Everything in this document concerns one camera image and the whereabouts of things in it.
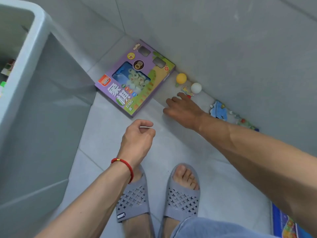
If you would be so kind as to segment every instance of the blue jeans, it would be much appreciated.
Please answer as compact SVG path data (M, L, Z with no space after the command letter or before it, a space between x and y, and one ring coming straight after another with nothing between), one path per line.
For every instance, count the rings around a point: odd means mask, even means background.
M273 238L240 225L206 218L187 218L179 223L171 238Z

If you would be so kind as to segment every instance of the gray wall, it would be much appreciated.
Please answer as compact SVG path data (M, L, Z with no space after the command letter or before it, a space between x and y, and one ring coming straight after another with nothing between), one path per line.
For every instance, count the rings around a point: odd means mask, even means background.
M262 132L317 155L316 0L94 0L90 7L97 1L115 1L121 16L114 6L110 21L122 19L127 34L209 95Z

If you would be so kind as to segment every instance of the purple box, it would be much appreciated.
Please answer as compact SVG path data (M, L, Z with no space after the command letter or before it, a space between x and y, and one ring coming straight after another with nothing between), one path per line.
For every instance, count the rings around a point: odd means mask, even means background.
M133 117L174 70L175 64L139 41L95 86Z

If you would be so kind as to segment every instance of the toy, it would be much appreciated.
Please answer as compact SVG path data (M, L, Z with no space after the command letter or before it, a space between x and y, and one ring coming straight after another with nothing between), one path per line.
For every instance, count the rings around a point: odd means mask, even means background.
M213 105L210 105L211 110L210 110L210 115L213 116L214 118L221 119L224 121L227 121L227 109L226 108L221 108L223 104L219 101L216 101Z
M4 87L5 87L6 82L2 81L0 84L0 97L2 96L3 92L4 92Z
M5 76L8 76L10 75L13 67L14 67L14 64L15 64L15 60L14 59L11 59L6 65L5 67L2 69L1 71L1 74L5 75Z
M176 87L178 87L179 84L184 84L187 80L187 76L184 73L177 74L176 76Z
M174 69L175 64L138 41L95 86L133 117Z
M201 92L201 90L202 90L202 87L201 87L201 85L199 84L199 83L194 83L192 86L191 86L191 90L192 90L192 92L194 93L194 94L198 94L198 93L200 93Z
M272 204L273 235L283 238L312 238L294 220Z
M189 95L189 96L192 96L192 97L195 96L194 93L190 93L190 92L188 91L188 87L187 87L187 86L182 87L181 90L182 90L186 95Z

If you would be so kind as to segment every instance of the blue toy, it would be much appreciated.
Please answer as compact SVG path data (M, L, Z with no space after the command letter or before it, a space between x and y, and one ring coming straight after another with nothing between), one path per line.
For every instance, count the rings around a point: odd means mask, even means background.
M227 108L219 101L216 101L214 105L210 105L210 115L214 118L227 121Z

